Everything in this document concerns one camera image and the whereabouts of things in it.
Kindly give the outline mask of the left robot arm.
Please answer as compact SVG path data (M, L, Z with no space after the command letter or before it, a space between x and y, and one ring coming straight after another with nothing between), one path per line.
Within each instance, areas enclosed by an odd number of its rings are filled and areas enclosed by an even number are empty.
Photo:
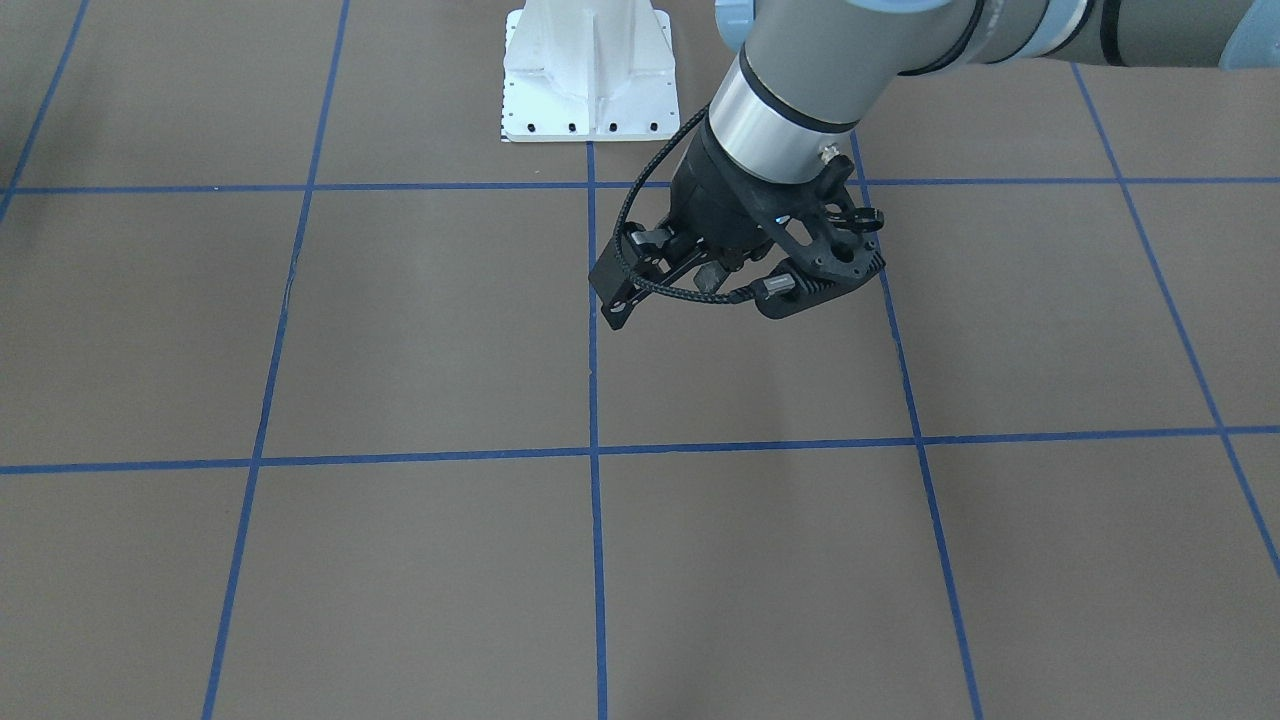
M1275 1L724 1L736 58L623 200L589 281L609 328L652 296L782 319L884 269L840 149L893 79L1048 58L1277 65Z

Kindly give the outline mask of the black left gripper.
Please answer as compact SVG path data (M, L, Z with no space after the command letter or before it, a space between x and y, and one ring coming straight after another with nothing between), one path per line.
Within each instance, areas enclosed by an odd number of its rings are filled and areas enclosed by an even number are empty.
M602 251L589 273L600 314L613 331L622 329L632 310L652 293L635 284L618 258L635 275L654 284L671 287L696 268L694 287L699 295L745 296L746 290L724 290L724 284L746 263L767 256L774 245L753 215L763 204L742 201L737 193L748 182L763 182L735 164L723 173L716 160L724 154L707 120L689 120L682 132L689 146L671 182L666 225L625 225L620 241Z

